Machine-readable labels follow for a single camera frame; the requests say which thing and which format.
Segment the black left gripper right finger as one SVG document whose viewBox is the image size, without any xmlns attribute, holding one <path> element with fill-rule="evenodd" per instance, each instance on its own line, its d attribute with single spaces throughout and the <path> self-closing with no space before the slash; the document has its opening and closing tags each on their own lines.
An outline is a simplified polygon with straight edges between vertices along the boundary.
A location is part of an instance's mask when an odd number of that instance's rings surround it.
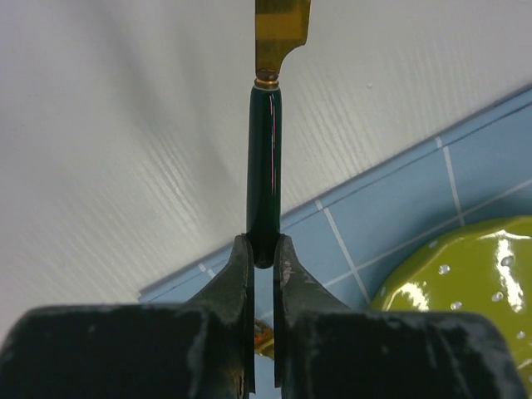
<svg viewBox="0 0 532 399">
<path fill-rule="evenodd" d="M 274 383 L 284 398 L 523 398 L 506 342 L 477 313 L 355 311 L 281 235 L 273 261 Z"/>
</svg>

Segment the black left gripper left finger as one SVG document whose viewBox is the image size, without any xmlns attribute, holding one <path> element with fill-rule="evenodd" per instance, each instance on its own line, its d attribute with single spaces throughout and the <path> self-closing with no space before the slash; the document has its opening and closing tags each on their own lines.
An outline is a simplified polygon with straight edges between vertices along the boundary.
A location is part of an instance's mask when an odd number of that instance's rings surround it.
<svg viewBox="0 0 532 399">
<path fill-rule="evenodd" d="M 1 348 L 4 398 L 246 398 L 254 390 L 254 266 L 244 235 L 184 303 L 34 308 Z"/>
</svg>

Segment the orange fork green handle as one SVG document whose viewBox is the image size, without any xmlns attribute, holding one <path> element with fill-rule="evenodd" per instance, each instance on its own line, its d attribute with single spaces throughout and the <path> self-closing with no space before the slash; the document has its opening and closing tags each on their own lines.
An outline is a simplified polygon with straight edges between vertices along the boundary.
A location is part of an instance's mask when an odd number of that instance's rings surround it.
<svg viewBox="0 0 532 399">
<path fill-rule="evenodd" d="M 254 320 L 254 352 L 259 356 L 274 360 L 273 329 L 258 319 Z"/>
</svg>

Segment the green dotted plate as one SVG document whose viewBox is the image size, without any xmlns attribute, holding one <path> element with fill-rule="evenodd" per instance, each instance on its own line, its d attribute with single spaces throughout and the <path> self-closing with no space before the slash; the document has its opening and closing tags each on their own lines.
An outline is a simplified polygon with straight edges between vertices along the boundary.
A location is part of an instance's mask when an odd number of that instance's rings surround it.
<svg viewBox="0 0 532 399">
<path fill-rule="evenodd" d="M 505 337 L 530 388 L 530 216 L 490 219 L 433 239 L 386 278 L 371 308 L 481 314 Z"/>
</svg>

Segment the orange knife green handle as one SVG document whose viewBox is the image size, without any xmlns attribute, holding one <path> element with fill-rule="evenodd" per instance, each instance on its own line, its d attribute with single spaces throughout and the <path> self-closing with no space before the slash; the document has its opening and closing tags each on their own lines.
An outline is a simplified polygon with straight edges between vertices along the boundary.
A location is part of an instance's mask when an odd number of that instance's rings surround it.
<svg viewBox="0 0 532 399">
<path fill-rule="evenodd" d="M 273 265 L 280 235 L 283 107 L 279 75 L 285 57 L 306 44 L 310 13 L 310 0 L 257 1 L 254 7 L 246 229 L 258 268 Z"/>
</svg>

